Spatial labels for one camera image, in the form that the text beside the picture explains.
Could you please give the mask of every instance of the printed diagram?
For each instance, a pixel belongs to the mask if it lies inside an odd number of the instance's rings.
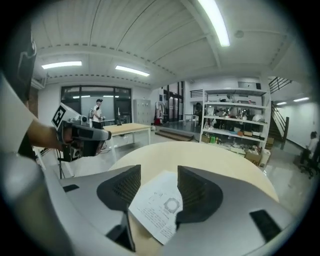
[[[172,197],[164,203],[164,208],[171,214],[174,214],[178,210],[179,206],[179,201]]]

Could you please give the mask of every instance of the white table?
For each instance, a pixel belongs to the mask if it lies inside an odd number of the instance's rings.
[[[135,141],[135,133],[136,132],[148,131],[148,145],[150,145],[150,143],[151,143],[151,126],[150,125],[144,125],[144,124],[139,124],[139,123],[125,123],[122,125],[104,126],[103,129],[105,131],[111,132],[110,143],[111,143],[111,151],[112,151],[112,156],[113,156],[114,162],[117,161],[114,136],[132,133],[132,140],[133,140],[133,144],[134,144],[134,143],[136,143],[136,141]]]
[[[187,116],[191,116],[191,122],[194,119],[194,127],[196,127],[197,126],[197,115],[196,114],[184,114],[184,119],[183,119],[184,126],[186,126]]]
[[[39,159],[39,162],[40,162],[40,166],[42,167],[42,169],[46,170],[46,166],[45,166],[45,163],[42,159],[42,155],[41,155],[41,151],[43,149],[45,149],[44,147],[40,147],[40,146],[32,146],[32,149],[33,151],[35,152],[35,155],[38,157]],[[59,161],[58,161],[58,155],[57,155],[57,152],[56,150],[54,149],[54,154],[56,155],[56,159],[57,159],[57,164],[59,165]],[[65,167],[66,169],[68,170],[69,174],[71,177],[74,177],[75,176],[75,173],[74,171],[71,169],[71,166],[68,162],[62,162],[65,164]]]
[[[273,185],[257,166],[231,151],[211,145],[185,141],[151,144],[125,155],[110,170],[133,165],[141,165],[141,186],[163,170],[177,172],[179,165],[251,183],[279,201]],[[162,245],[131,214],[129,222],[136,254],[156,255]]]

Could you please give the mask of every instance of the wooden platform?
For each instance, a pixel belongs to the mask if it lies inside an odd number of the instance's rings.
[[[190,142],[194,139],[193,135],[186,134],[185,132],[173,131],[164,128],[156,131],[155,134],[179,142]]]

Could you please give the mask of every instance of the white shirt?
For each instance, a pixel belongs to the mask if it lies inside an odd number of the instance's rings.
[[[93,108],[93,113],[95,113],[95,111],[96,111],[96,114],[97,114],[99,117],[101,117],[101,114],[102,114],[102,112],[101,112],[101,107],[99,107],[98,105],[95,105],[94,108]],[[93,114],[93,121],[100,123],[99,118],[96,117],[95,114]]]
[[[314,152],[316,150],[317,144],[318,144],[318,139],[317,138],[313,138],[312,140],[310,140],[309,146],[308,146],[308,150],[311,151],[310,154],[310,158],[312,158],[312,156],[314,155]]]

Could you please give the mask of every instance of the black pants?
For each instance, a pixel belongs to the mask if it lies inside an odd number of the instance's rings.
[[[96,129],[100,129],[100,130],[103,129],[103,126],[102,126],[102,123],[101,123],[101,122],[92,121],[92,127],[93,127],[93,128],[96,128]]]
[[[304,164],[306,159],[309,159],[310,150],[304,149],[301,155],[300,164]]]

